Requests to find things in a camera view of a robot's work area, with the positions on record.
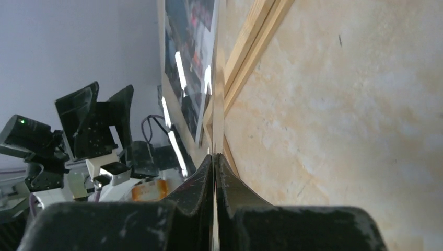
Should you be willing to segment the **printed photo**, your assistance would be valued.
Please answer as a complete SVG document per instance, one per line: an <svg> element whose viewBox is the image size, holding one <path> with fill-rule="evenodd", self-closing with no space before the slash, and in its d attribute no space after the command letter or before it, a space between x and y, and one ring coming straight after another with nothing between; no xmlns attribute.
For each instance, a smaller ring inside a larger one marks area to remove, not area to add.
<svg viewBox="0 0 443 251"><path fill-rule="evenodd" d="M203 118L212 95L219 1L157 1L164 39L164 73L198 147Z"/></svg>

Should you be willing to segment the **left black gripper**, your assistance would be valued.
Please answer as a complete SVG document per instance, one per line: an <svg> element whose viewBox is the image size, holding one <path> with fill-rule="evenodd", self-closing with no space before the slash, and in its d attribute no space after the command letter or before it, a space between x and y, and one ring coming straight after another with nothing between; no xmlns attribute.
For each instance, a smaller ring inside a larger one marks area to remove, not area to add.
<svg viewBox="0 0 443 251"><path fill-rule="evenodd" d="M55 101L63 131L52 131L50 125L21 115L13 115L5 124L1 154L28 164L25 184L30 192L63 188L69 157L76 162L117 149L111 125L115 126L122 148L131 145L133 85L118 91L108 102L98 102L98 93L99 84L93 82Z"/></svg>

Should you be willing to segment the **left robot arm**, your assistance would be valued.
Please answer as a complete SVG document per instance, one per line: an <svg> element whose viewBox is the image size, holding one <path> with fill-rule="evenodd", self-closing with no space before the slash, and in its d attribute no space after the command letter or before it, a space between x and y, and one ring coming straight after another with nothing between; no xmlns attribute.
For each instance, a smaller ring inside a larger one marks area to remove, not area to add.
<svg viewBox="0 0 443 251"><path fill-rule="evenodd" d="M134 88L128 85L105 102L97 100L99 84L86 87L55 101L62 129L52 130L48 124L13 115L1 131L1 153L21 158L36 165L40 172L29 175L29 209L65 202L64 176L67 162L85 161L87 179L94 187L94 201L119 201L138 183L132 169L121 162L110 128L115 127L120 145L132 143L130 110Z"/></svg>

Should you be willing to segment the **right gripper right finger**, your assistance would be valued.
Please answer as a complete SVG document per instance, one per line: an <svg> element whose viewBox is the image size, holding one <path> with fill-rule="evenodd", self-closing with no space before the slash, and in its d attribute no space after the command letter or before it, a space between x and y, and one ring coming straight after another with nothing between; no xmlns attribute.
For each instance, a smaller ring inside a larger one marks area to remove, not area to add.
<svg viewBox="0 0 443 251"><path fill-rule="evenodd" d="M223 154L215 155L215 190L220 250L252 250L261 231L257 209L272 205L234 174Z"/></svg>

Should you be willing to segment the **transparent plastic sheet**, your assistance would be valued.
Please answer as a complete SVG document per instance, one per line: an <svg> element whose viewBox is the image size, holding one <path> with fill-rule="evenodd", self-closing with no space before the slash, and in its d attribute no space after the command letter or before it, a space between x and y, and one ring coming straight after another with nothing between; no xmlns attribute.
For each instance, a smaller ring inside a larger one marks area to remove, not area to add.
<svg viewBox="0 0 443 251"><path fill-rule="evenodd" d="M195 152L194 163L199 166L208 154L223 153L224 145L224 89L225 89L225 52L224 39L226 34L226 1L215 1L215 15L212 33L212 62L207 68L205 81L206 109L202 118L203 137L201 145Z"/></svg>

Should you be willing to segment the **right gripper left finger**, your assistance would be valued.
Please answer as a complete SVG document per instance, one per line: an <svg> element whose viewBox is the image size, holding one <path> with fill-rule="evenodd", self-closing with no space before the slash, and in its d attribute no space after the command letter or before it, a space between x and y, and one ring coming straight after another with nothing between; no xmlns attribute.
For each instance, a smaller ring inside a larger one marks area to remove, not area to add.
<svg viewBox="0 0 443 251"><path fill-rule="evenodd" d="M211 250L213 240L214 178L212 156L168 196L164 250Z"/></svg>

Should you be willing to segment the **wooden picture frame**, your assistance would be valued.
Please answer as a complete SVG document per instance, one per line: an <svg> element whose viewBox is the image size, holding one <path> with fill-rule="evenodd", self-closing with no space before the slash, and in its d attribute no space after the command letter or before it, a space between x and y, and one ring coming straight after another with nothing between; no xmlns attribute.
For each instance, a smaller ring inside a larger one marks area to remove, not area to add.
<svg viewBox="0 0 443 251"><path fill-rule="evenodd" d="M228 115L238 95L257 66L271 39L289 12L293 1L253 1L242 22L231 51L225 52L224 118ZM226 5L226 26L238 20L235 11ZM235 159L224 132L223 155L238 175Z"/></svg>

